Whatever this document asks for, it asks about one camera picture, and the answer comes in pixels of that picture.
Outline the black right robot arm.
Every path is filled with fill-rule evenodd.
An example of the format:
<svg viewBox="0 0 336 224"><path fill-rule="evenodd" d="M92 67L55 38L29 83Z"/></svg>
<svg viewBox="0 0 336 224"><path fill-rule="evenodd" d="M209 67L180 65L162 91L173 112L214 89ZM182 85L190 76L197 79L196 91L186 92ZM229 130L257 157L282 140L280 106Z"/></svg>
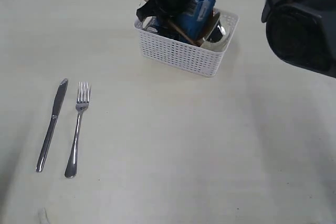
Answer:
<svg viewBox="0 0 336 224"><path fill-rule="evenodd" d="M149 0L139 20L175 17L191 0ZM335 0L265 0L261 21L273 53L282 61L335 77Z"/></svg>

